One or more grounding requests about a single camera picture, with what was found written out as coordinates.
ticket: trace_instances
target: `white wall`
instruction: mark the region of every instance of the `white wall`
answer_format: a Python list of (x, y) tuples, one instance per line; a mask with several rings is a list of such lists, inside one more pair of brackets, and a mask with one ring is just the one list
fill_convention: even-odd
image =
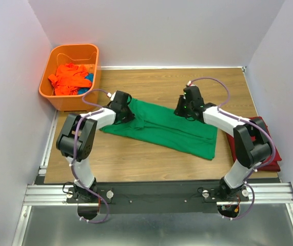
[(93, 43), (103, 66), (249, 64), (284, 0), (29, 0), (54, 46)]
[(50, 43), (26, 0), (0, 4), (0, 245), (11, 245), (53, 116), (38, 96)]
[(282, 156), (281, 177), (293, 186), (293, 0), (286, 0), (247, 67), (256, 107)]

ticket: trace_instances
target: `wooden surface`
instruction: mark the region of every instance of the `wooden surface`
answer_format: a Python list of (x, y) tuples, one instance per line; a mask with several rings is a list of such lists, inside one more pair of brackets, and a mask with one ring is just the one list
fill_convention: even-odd
[[(203, 76), (215, 77), (230, 89), (231, 100), (223, 106), (224, 110), (244, 117), (257, 115), (239, 68), (107, 70), (102, 71), (101, 88), (111, 93), (116, 90), (125, 91), (137, 99), (174, 109), (185, 84)], [(196, 84), (205, 102), (218, 105), (226, 99), (225, 90), (216, 82), (202, 80)], [(99, 104), (107, 103), (107, 97), (100, 94)], [(60, 112), (58, 118), (45, 183), (73, 180), (67, 161), (55, 147), (67, 115), (67, 112)], [(212, 161), (100, 131), (96, 133), (89, 159), (98, 181), (220, 179), (233, 164), (227, 138), (220, 130), (216, 156)], [(252, 177), (277, 177), (277, 173), (258, 172)]]

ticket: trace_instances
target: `fabric pile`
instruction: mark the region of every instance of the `fabric pile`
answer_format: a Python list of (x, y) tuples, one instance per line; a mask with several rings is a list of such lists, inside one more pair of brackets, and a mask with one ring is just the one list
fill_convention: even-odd
[(217, 128), (174, 115), (173, 109), (132, 99), (135, 119), (101, 131), (166, 146), (209, 160), (214, 158)]
[(51, 74), (51, 81), (55, 95), (80, 95), (87, 92), (93, 82), (94, 75), (88, 73), (84, 65), (73, 63), (59, 65), (56, 74)]

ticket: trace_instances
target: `orange plastic bin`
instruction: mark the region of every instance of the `orange plastic bin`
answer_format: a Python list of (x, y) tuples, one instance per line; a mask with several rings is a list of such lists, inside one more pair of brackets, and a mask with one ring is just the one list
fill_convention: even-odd
[[(54, 88), (48, 76), (55, 74), (59, 65), (74, 63), (84, 64), (89, 73), (94, 74), (94, 79), (90, 90), (98, 89), (101, 80), (101, 64), (99, 59), (99, 49), (92, 44), (82, 45), (61, 45), (50, 53), (47, 66), (39, 86), (39, 93), (48, 99), (57, 110), (80, 111), (91, 110), (94, 106), (83, 103), (82, 95), (55, 96)], [(95, 91), (86, 96), (86, 100), (96, 104), (99, 92)]]

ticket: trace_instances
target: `green cloth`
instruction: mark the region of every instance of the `green cloth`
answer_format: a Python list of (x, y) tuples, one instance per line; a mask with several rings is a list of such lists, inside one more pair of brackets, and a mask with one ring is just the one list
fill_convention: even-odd
[(132, 99), (135, 119), (101, 131), (166, 146), (206, 159), (214, 158), (217, 128), (174, 115), (173, 109)]

